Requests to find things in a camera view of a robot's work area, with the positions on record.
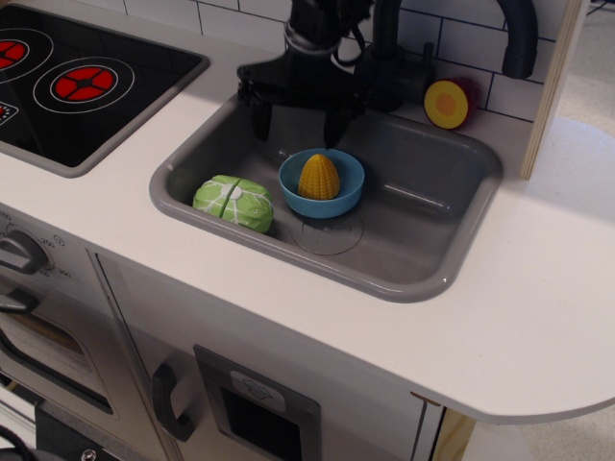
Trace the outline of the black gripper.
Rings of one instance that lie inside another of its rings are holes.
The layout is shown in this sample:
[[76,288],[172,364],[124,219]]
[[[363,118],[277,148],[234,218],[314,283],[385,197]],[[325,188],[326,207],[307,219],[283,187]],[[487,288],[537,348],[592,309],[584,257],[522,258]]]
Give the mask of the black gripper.
[[365,85],[329,58],[286,51],[270,61],[239,66],[237,77],[253,134],[262,141],[269,137],[273,107],[285,106],[325,111],[324,143],[335,148],[366,107]]

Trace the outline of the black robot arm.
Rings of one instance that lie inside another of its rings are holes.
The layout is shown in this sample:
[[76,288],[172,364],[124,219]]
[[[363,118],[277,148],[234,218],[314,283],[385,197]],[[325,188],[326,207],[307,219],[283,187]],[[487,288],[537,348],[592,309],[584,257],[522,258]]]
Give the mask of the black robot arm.
[[279,57],[237,68],[238,97],[249,108],[254,135],[268,138],[275,106],[325,112],[323,137],[336,146],[366,108],[368,90],[333,61],[341,38],[369,17],[370,1],[294,1]]

